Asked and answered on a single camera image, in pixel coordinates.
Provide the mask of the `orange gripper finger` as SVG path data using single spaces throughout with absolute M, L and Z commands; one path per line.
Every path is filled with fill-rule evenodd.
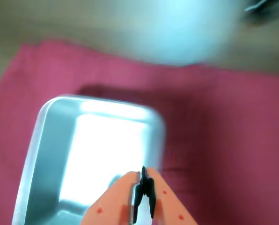
M 143 225 L 141 172 L 128 172 L 109 187 L 85 213 L 82 225 Z
M 156 202 L 152 224 L 197 225 L 195 219 L 156 169 L 152 167 L 144 168 L 142 174 L 154 180 Z

